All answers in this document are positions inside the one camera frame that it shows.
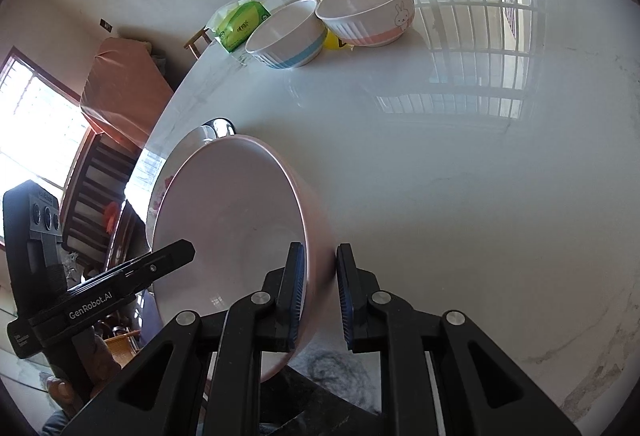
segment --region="brown cover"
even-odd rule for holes
[[[96,133],[137,152],[173,95],[144,42],[107,38],[95,55],[80,107]]]

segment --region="bowl with blue stripe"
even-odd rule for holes
[[[246,51],[273,69],[304,66],[322,50],[327,28],[316,16],[316,0],[284,6],[260,24],[246,42]]]

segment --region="white ceramic bowl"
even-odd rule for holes
[[[273,149],[234,135],[197,150],[164,196],[153,250],[178,239],[191,241],[196,255],[154,283],[164,324],[183,310],[226,310],[260,290],[267,272],[284,266],[289,244],[300,241],[306,275],[296,351],[308,342],[333,285],[336,245],[315,194]],[[262,379],[291,356],[263,353]]]
[[[353,46],[384,46],[414,20],[414,0],[322,0],[316,15],[342,41]]]
[[[301,0],[275,12],[251,34],[247,53],[274,69],[299,67],[313,60],[326,38],[316,6],[316,0]]]
[[[169,184],[174,179],[175,173],[196,150],[204,144],[224,135],[223,132],[216,132],[213,127],[212,123],[207,123],[192,130],[187,136],[180,140],[162,165],[154,188],[151,191],[151,199],[149,200],[149,207],[146,211],[146,241],[149,246],[153,245],[154,230],[156,229],[156,219],[158,218],[160,204],[162,203]]]

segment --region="white marble table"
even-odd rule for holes
[[[383,289],[468,313],[599,434],[640,374],[640,8],[416,1],[397,42],[324,50],[300,69],[209,47],[127,197],[145,219],[178,141],[227,117],[318,191]],[[375,406],[375,359],[346,355],[330,320],[294,365],[317,379],[346,366],[366,390],[353,401]]]

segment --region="yellow object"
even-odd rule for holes
[[[329,30],[329,32],[326,34],[326,38],[324,39],[324,43],[322,45],[328,50],[353,50],[353,46],[341,41],[340,38],[336,37],[331,32],[331,30]]]

